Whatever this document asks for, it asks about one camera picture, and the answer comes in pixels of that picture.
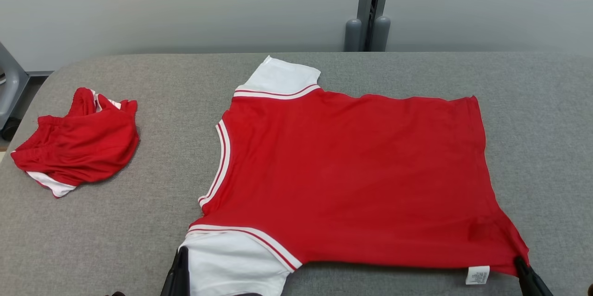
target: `red jersey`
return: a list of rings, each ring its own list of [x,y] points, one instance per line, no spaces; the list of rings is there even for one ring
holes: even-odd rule
[[[311,261],[516,275],[528,249],[498,207],[475,97],[324,91],[268,57],[216,129],[220,169],[193,233],[243,233],[290,271]]]

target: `red stripe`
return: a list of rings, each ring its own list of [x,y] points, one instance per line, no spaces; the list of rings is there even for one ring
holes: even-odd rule
[[[251,90],[235,90],[235,92],[236,93],[259,93],[259,94],[283,95],[283,96],[289,97],[291,95],[302,93],[303,91],[305,91],[306,89],[309,89],[310,87],[315,87],[315,85],[317,85],[317,84],[311,84],[308,87],[305,87],[305,89],[302,89],[301,91],[299,91],[298,93],[293,93],[293,94],[276,94],[276,93],[267,93],[265,91],[251,91]]]
[[[210,230],[210,229],[190,229],[189,231],[187,231],[187,233],[190,233],[191,231],[239,231],[241,233],[249,233],[250,235],[252,235],[253,237],[256,237],[257,239],[263,241],[266,245],[268,245],[271,249],[274,250],[274,252],[276,252],[280,258],[282,258],[282,260],[284,260],[284,262],[286,262],[288,264],[288,266],[290,266],[290,268],[292,268],[294,271],[297,270],[297,268],[295,266],[293,266],[290,261],[286,260],[286,258],[280,253],[278,252],[278,250],[276,250],[275,247],[273,247],[272,245],[270,245],[270,243],[268,243],[267,241],[265,241],[265,239],[262,239],[262,237],[259,237],[258,235],[254,234],[254,233],[250,233],[249,231],[245,231],[245,230],[235,230],[235,229],[216,229],[216,230]]]
[[[212,184],[210,191],[208,191],[208,194],[205,197],[202,197],[202,199],[199,199],[198,203],[200,203],[202,200],[208,198],[212,194],[212,191],[214,190],[214,188],[216,187],[216,183],[218,182],[218,178],[220,178],[220,176],[221,176],[222,169],[224,169],[224,160],[227,156],[227,142],[226,142],[226,140],[224,140],[224,133],[222,132],[221,124],[219,123],[218,125],[216,125],[216,127],[218,128],[218,131],[220,132],[220,135],[222,138],[222,163],[221,163],[220,169],[218,170],[218,174],[216,174],[216,179],[214,180],[214,183]]]

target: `folded garment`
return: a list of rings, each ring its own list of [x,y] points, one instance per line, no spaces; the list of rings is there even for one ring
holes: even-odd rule
[[[139,142],[137,109],[135,100],[115,102],[79,88],[68,114],[39,117],[38,129],[11,157],[19,169],[51,189],[55,198],[62,197],[127,165]]]

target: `white clothing tag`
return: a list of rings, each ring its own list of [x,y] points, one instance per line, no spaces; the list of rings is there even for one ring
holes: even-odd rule
[[[474,266],[467,271],[466,285],[485,284],[490,274],[490,266]]]

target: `striped trim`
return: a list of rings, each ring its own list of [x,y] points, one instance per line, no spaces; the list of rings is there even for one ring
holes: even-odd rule
[[[273,99],[296,99],[310,93],[313,90],[320,89],[321,87],[317,84],[311,84],[305,89],[298,91],[293,94],[278,94],[278,93],[269,93],[265,91],[256,91],[256,90],[248,90],[248,89],[240,89],[235,90],[235,94],[233,97],[260,97],[260,98],[273,98]]]
[[[208,194],[197,199],[198,203],[200,203],[200,207],[204,207],[204,205],[214,197],[218,188],[220,188],[224,177],[227,175],[229,161],[231,160],[231,141],[228,138],[227,127],[224,125],[224,121],[220,120],[218,125],[216,125],[216,131],[218,132],[218,138],[221,142],[221,161],[218,164],[218,172],[216,172],[216,177],[214,178],[212,185],[210,185]]]
[[[303,264],[295,258],[288,250],[284,248],[284,246],[280,245],[275,239],[264,233],[263,231],[259,231],[258,229],[254,228],[245,228],[245,227],[220,227],[220,226],[209,226],[207,224],[195,224],[195,226],[190,226],[189,231],[187,231],[187,235],[193,233],[230,233],[230,232],[239,232],[245,233],[254,241],[257,241],[260,245],[265,247],[273,256],[275,256],[289,271],[296,271],[299,267]]]

